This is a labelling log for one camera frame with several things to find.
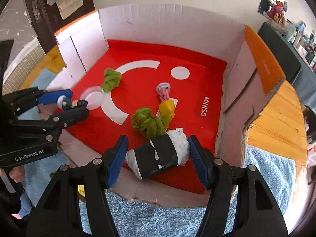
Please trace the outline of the cartoon figure round base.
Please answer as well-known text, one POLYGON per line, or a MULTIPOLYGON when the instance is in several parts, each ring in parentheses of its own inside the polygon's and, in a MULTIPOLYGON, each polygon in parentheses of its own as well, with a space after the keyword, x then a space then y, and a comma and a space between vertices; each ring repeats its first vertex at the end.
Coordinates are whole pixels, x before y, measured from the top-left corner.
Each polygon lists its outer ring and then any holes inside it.
POLYGON ((61 95, 57 99, 57 106, 62 110, 71 110, 79 107, 86 107, 88 110, 94 110, 103 103, 104 91, 100 86, 92 86, 83 91, 78 100, 71 100, 66 95, 61 95))

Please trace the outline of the small green plush ball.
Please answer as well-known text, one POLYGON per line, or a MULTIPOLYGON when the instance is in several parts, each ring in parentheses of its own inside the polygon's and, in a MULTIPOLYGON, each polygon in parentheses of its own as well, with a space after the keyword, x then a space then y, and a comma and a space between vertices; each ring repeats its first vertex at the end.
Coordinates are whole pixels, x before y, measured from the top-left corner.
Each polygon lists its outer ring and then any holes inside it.
POLYGON ((122 74, 120 72, 107 68, 103 73, 103 84, 101 88, 105 93, 109 93, 119 86, 121 79, 122 74))

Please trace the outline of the green plush bundle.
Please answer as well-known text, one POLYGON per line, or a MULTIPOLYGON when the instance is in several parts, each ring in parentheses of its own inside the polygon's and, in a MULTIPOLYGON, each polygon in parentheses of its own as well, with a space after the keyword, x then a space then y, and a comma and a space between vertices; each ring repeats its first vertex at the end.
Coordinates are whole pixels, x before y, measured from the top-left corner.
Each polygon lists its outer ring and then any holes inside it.
POLYGON ((137 109, 131 119, 133 129, 148 140, 164 135, 171 122, 170 115, 154 116, 148 107, 137 109))

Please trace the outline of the black white socks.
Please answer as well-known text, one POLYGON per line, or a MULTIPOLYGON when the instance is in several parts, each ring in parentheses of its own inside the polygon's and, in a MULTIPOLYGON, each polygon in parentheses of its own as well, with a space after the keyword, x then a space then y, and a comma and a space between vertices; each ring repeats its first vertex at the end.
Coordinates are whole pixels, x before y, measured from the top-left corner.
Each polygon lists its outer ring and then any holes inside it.
POLYGON ((169 130, 147 143, 129 150, 125 162, 140 179, 148 179, 175 166, 185 166, 190 144, 182 128, 169 130))

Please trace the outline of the yellow small toy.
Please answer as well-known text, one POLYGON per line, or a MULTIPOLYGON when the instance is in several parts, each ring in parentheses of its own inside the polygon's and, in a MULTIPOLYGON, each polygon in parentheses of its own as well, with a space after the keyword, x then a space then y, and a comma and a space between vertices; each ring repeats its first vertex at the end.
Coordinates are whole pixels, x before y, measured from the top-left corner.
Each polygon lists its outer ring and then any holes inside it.
POLYGON ((175 103, 173 100, 164 100, 159 104, 159 114, 161 117, 169 116, 173 118, 175 116, 175 103))

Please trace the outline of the pink figure clear dome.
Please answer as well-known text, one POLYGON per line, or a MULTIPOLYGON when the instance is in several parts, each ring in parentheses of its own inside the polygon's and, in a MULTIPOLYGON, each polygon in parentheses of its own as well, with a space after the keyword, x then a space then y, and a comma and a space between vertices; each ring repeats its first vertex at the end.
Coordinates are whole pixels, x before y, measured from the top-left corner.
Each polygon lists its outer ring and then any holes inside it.
POLYGON ((162 82, 156 86, 156 92, 159 95, 161 102, 170 99, 171 86, 167 82, 162 82))

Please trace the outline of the yellow plastic lid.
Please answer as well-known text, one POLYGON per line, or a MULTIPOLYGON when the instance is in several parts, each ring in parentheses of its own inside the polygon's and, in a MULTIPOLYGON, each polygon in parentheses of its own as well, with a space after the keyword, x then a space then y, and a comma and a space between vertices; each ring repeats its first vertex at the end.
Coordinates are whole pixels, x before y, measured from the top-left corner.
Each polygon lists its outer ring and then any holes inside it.
POLYGON ((78 193, 79 193, 82 197, 85 197, 85 187, 84 187, 84 185, 78 185, 78 193))

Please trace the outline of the dark wooden door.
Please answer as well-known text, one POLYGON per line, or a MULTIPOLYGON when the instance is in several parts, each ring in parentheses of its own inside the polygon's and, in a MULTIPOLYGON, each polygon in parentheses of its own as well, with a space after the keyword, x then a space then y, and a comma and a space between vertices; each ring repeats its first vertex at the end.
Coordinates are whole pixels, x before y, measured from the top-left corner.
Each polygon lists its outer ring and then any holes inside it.
POLYGON ((83 6, 63 19, 56 4, 48 5, 47 0, 25 0, 32 26, 45 53, 56 44, 54 33, 68 23, 95 10, 93 0, 83 0, 83 6))

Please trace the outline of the cardboard box red bottom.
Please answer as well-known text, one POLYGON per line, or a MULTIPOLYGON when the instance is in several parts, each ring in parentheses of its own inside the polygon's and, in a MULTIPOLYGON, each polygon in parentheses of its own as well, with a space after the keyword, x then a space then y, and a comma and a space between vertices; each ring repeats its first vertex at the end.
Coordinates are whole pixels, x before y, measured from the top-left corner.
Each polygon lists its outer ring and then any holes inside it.
POLYGON ((162 207, 207 204, 185 148, 175 165, 144 147, 168 118, 165 139, 195 135, 227 163, 242 166, 245 130, 285 81, 276 58, 250 27, 218 13, 174 4, 128 4, 90 12, 55 31, 66 63, 49 90, 86 100, 88 119, 64 131, 76 166, 101 156, 124 134, 113 191, 162 207))

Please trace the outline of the red dragon plush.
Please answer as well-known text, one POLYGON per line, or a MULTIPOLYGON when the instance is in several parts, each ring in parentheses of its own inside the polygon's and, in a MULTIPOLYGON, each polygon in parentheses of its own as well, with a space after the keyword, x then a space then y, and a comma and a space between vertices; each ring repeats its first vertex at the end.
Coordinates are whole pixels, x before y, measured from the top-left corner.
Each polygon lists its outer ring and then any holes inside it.
POLYGON ((284 3, 276 1, 272 8, 267 12, 267 16, 277 23, 284 24, 286 21, 284 16, 284 3))

